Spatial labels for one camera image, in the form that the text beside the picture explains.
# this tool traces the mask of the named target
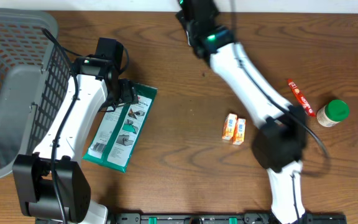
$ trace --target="small orange and white box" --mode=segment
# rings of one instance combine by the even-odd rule
[[[224,126],[223,126],[222,139],[230,140],[231,138],[233,138],[234,128],[236,127],[236,122],[237,122],[237,115],[229,114],[226,117],[226,120],[225,120]]]
[[[246,135],[246,119],[237,119],[236,128],[234,129],[233,144],[241,145],[244,142],[244,136]]]

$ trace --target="white wall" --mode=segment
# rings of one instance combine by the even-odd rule
[[[230,11],[229,0],[215,0]],[[358,13],[358,0],[236,0],[238,12]],[[178,11],[177,0],[0,0],[0,7],[35,10]]]

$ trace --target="green clip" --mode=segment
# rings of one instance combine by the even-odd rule
[[[157,224],[157,218],[155,218],[155,217],[150,217],[150,218],[149,218],[149,224]]]
[[[229,218],[229,224],[237,224],[237,218]]]

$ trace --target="wood grain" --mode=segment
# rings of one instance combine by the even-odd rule
[[[126,174],[83,161],[93,200],[116,211],[145,213],[268,210],[269,180],[245,143],[221,141],[229,112],[248,118],[230,88],[187,46],[173,13],[50,12],[61,44],[93,53],[98,37],[115,38],[129,51],[123,77],[156,86],[158,95]],[[230,26],[229,14],[220,22]],[[350,117],[333,128],[310,127],[332,156],[328,175],[302,178],[303,203],[312,212],[344,212],[358,223],[358,15],[239,14],[237,35],[265,78],[295,103],[292,78],[317,110],[333,98],[346,101]],[[93,137],[101,116],[88,136]],[[310,139],[305,170],[322,168]],[[21,215],[12,176],[0,180],[0,223],[33,223]]]

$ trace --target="bottle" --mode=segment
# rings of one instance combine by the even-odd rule
[[[349,106],[345,102],[332,100],[317,112],[317,121],[324,127],[332,127],[345,120],[349,113]]]

